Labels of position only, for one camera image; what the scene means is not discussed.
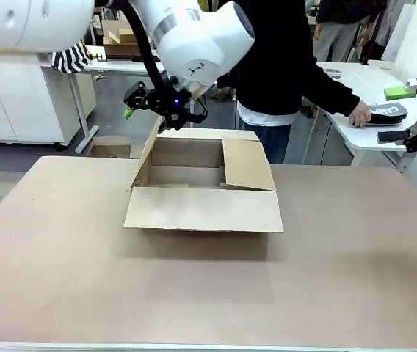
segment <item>black sweater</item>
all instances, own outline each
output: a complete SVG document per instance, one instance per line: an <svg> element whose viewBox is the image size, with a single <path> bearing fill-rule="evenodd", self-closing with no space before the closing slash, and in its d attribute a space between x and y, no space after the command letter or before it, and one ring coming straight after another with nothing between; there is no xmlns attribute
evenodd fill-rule
<svg viewBox="0 0 417 352"><path fill-rule="evenodd" d="M239 66L236 96L249 110L295 114L302 97L346 116L359 97L316 65L303 0L250 0L247 17L255 43Z"/></svg>

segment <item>cardboard box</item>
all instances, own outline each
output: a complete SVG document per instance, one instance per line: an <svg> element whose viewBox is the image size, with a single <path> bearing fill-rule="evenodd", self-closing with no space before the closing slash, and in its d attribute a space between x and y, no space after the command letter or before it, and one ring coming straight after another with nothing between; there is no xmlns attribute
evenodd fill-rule
<svg viewBox="0 0 417 352"><path fill-rule="evenodd" d="M159 121L131 179L125 228L283 233L260 142L156 138Z"/></svg>
<svg viewBox="0 0 417 352"><path fill-rule="evenodd" d="M103 45L108 57L141 56L137 39L126 20L102 20Z"/></svg>
<svg viewBox="0 0 417 352"><path fill-rule="evenodd" d="M130 137L95 137L91 141L91 148L87 154L88 158L131 158Z"/></svg>

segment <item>black and white striped fabric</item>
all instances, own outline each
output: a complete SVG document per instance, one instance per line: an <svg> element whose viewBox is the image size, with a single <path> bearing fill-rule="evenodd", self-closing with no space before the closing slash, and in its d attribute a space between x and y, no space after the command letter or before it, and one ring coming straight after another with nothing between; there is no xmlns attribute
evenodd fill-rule
<svg viewBox="0 0 417 352"><path fill-rule="evenodd" d="M82 42L72 48L52 54L52 67L62 73L81 72L89 63L88 50Z"/></svg>

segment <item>person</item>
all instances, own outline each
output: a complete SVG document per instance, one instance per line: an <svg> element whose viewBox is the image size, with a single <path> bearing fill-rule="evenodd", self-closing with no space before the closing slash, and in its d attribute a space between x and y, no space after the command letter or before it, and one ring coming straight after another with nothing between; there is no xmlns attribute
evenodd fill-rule
<svg viewBox="0 0 417 352"><path fill-rule="evenodd" d="M308 13L313 6L314 0L305 0L305 11Z"/></svg>
<svg viewBox="0 0 417 352"><path fill-rule="evenodd" d="M359 25L378 15L378 0L322 0L316 16L314 56L324 62L332 51L333 62L345 62Z"/></svg>
<svg viewBox="0 0 417 352"><path fill-rule="evenodd" d="M371 54L370 60L381 60L383 54L385 53L386 46L390 41L391 35L393 34L394 27L398 23L399 16L405 4L412 4L410 0L388 0L386 4L386 10L383 13L382 23L380 29L377 33L377 38L375 43L370 42L371 36L373 34L374 22L377 16L370 18L369 24L366 27L366 30L363 31L362 37L360 39L360 44L363 46L362 50L362 60L364 56L370 51Z"/></svg>
<svg viewBox="0 0 417 352"><path fill-rule="evenodd" d="M250 0L245 12L255 42L239 64L239 126L257 134L271 164L284 162L302 97L357 127L370 120L369 107L316 64L302 1Z"/></svg>

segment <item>table surface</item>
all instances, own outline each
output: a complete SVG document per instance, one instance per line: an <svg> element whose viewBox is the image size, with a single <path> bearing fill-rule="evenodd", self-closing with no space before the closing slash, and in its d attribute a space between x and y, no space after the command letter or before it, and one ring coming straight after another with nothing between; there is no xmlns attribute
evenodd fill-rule
<svg viewBox="0 0 417 352"><path fill-rule="evenodd" d="M92 53L101 52L101 49L104 48L98 46L90 46ZM51 62L47 58L41 59L39 62L40 66L42 67L50 67ZM163 64L161 62L157 62L156 66L160 72L164 71ZM128 75L147 75L147 70L145 68L145 64L143 62L135 62L132 60L116 60L116 59L109 59L106 62L99 62L98 60L92 60L85 68L85 72L90 71L108 71L113 73L125 73Z"/></svg>
<svg viewBox="0 0 417 352"><path fill-rule="evenodd" d="M123 229L137 161L45 157L0 204L0 341L417 348L417 192L273 166L285 233Z"/></svg>
<svg viewBox="0 0 417 352"><path fill-rule="evenodd" d="M343 73L341 82L352 88L354 93L369 105L387 103L384 93L385 88L403 85L389 71L374 66L332 62L321 62L319 66L340 70ZM355 149L404 152L406 148L402 145L378 143L377 132L403 131L414 125L417 121L417 97L393 101L400 102L407 109L407 118L400 125L394 127L355 128L349 124L349 119L342 114L329 114L328 117L342 137Z"/></svg>

